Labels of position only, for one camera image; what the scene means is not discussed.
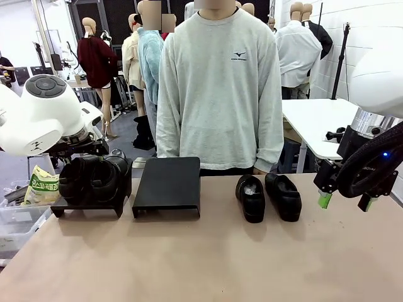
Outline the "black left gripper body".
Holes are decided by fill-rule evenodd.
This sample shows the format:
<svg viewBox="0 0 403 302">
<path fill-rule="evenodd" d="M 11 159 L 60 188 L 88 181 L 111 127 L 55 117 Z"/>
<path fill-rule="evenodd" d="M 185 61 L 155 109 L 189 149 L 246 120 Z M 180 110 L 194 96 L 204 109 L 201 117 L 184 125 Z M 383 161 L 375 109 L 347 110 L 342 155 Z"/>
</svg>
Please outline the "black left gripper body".
<svg viewBox="0 0 403 302">
<path fill-rule="evenodd" d="M 109 154 L 109 146 L 103 138 L 98 140 L 88 138 L 77 144 L 61 143 L 53 146 L 53 157 L 60 159 L 65 164 L 72 160 L 74 154 L 104 156 Z"/>
</svg>

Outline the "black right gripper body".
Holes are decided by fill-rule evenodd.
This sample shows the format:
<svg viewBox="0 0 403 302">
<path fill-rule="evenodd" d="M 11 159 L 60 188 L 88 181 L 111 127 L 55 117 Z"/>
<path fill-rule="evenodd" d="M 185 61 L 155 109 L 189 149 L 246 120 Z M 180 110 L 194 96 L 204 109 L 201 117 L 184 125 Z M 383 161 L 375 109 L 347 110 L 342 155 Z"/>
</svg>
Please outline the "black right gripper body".
<svg viewBox="0 0 403 302">
<path fill-rule="evenodd" d="M 373 197 L 388 196 L 398 176 L 398 170 L 382 172 L 385 165 L 383 159 L 376 159 L 362 169 L 350 173 L 340 174 L 343 164 L 331 160 L 324 160 L 314 178 L 314 184 L 318 189 L 332 193 L 339 191 L 345 198 L 355 198 L 369 193 Z"/>
</svg>

